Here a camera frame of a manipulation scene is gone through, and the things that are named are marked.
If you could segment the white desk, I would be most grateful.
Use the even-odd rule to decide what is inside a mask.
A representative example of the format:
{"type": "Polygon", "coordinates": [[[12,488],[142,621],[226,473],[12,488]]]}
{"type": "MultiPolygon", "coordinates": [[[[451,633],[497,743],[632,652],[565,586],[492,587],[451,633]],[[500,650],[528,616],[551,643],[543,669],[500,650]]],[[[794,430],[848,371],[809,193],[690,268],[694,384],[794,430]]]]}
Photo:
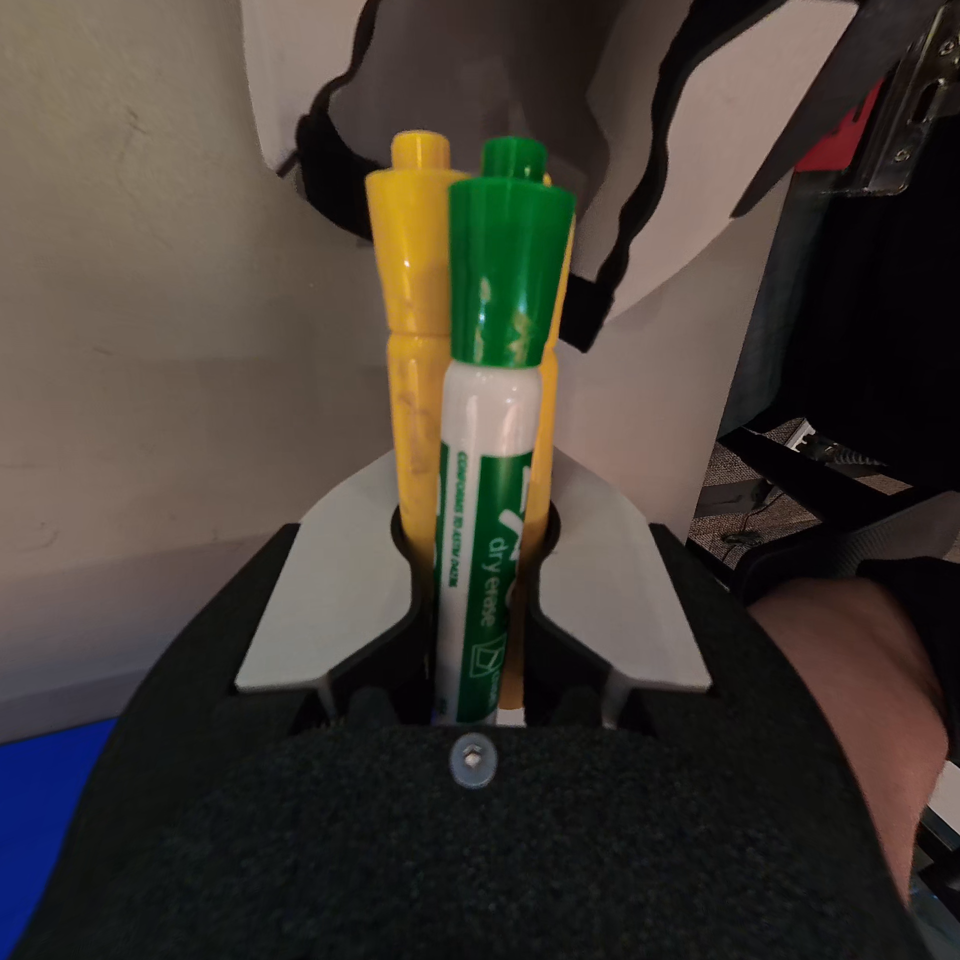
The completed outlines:
{"type": "MultiPolygon", "coordinates": [[[[545,141],[590,210],[626,2],[379,2],[395,131],[545,141]]],[[[559,350],[558,441],[681,537],[784,188],[559,350]]],[[[284,522],[391,446],[374,254],[263,161],[248,2],[2,2],[2,744],[118,714],[284,522]]]]}

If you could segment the person's left forearm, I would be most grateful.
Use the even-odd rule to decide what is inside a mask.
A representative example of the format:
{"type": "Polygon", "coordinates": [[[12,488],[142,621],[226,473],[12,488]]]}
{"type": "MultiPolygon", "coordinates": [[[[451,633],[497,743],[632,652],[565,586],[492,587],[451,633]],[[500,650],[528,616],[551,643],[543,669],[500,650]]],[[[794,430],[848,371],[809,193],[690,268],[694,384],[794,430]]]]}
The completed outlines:
{"type": "Polygon", "coordinates": [[[943,692],[903,606],[863,578],[786,582],[748,608],[816,700],[905,897],[947,762],[943,692]]]}

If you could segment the green marker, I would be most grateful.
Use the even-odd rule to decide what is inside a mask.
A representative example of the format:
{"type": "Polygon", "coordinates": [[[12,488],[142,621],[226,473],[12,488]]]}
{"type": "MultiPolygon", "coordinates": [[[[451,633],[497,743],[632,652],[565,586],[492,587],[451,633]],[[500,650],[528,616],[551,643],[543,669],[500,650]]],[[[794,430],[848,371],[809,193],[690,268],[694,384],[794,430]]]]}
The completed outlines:
{"type": "Polygon", "coordinates": [[[518,136],[489,138],[483,145],[480,176],[542,186],[547,158],[546,146],[536,139],[518,136]]]}
{"type": "Polygon", "coordinates": [[[498,709],[542,408],[541,365],[575,216],[569,191],[482,175],[449,189],[433,719],[498,709]]]}

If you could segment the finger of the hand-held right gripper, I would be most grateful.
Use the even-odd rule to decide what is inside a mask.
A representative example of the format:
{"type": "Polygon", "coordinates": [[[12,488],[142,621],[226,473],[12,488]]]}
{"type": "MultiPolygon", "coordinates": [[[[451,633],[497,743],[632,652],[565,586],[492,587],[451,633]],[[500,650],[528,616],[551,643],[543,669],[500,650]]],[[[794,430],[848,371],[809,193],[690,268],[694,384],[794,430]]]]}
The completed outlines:
{"type": "MultiPolygon", "coordinates": [[[[762,2],[680,63],[668,108],[666,173],[653,212],[627,240],[627,266],[606,294],[607,324],[671,280],[735,220],[735,209],[830,54],[855,2],[762,2]]],[[[591,199],[591,280],[618,243],[619,218],[654,159],[661,67],[691,2],[626,2],[591,82],[608,159],[591,199]]]]}
{"type": "Polygon", "coordinates": [[[296,128],[324,90],[349,146],[376,141],[377,113],[346,75],[377,8],[362,1],[247,2],[249,102],[263,162],[281,180],[304,178],[296,128]]]}

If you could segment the black metal clamp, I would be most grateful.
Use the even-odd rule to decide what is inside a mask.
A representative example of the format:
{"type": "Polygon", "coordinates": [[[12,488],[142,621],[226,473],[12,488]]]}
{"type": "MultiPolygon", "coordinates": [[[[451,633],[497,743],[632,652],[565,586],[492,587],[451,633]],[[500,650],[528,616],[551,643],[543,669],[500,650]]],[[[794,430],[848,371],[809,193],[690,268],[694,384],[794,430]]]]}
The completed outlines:
{"type": "Polygon", "coordinates": [[[936,121],[959,110],[959,6],[946,2],[901,60],[796,164],[827,194],[903,193],[936,121]]]}

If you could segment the blue plastic bin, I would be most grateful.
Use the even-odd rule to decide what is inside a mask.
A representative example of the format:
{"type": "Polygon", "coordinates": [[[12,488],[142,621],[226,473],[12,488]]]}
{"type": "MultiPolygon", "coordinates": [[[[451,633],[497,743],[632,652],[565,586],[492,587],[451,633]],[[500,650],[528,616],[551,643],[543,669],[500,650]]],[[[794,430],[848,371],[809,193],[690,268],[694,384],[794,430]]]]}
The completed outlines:
{"type": "Polygon", "coordinates": [[[1,957],[26,928],[116,721],[1,747],[1,957]]]}

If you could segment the yellow marker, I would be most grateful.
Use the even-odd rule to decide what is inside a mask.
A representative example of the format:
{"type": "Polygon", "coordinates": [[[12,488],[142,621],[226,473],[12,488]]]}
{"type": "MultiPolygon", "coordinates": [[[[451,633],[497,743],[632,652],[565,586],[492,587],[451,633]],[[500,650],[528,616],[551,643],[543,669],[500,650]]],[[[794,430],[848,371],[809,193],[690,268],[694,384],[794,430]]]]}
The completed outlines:
{"type": "Polygon", "coordinates": [[[520,558],[513,604],[510,610],[510,631],[504,676],[498,702],[498,715],[519,719],[523,708],[523,630],[526,582],[534,559],[543,548],[550,506],[554,460],[554,433],[557,409],[559,366],[556,347],[570,276],[576,219],[569,226],[566,249],[555,296],[549,332],[539,365],[542,396],[532,459],[532,474],[526,517],[521,540],[520,558]]]}
{"type": "Polygon", "coordinates": [[[388,169],[365,180],[386,320],[390,419],[400,517],[425,570],[434,562],[444,378],[450,365],[450,143],[407,130],[388,169]]]}

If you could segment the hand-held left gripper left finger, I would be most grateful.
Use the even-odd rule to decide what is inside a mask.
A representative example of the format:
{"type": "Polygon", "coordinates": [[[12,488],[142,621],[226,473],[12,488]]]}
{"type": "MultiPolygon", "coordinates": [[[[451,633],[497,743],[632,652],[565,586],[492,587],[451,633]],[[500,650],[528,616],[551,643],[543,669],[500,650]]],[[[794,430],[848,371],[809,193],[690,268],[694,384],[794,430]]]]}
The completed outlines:
{"type": "Polygon", "coordinates": [[[236,675],[238,691],[332,684],[335,667],[409,616],[415,582],[392,534],[398,506],[389,452],[307,510],[236,675]]]}

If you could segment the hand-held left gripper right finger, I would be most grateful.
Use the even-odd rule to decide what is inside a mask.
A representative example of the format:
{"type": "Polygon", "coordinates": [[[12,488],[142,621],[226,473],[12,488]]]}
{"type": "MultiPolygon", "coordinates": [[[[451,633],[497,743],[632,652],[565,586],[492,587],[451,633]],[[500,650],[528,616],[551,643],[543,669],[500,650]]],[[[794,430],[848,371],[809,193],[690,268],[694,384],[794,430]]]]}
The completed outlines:
{"type": "Polygon", "coordinates": [[[531,597],[622,688],[705,693],[712,679],[643,512],[556,451],[531,597]]]}

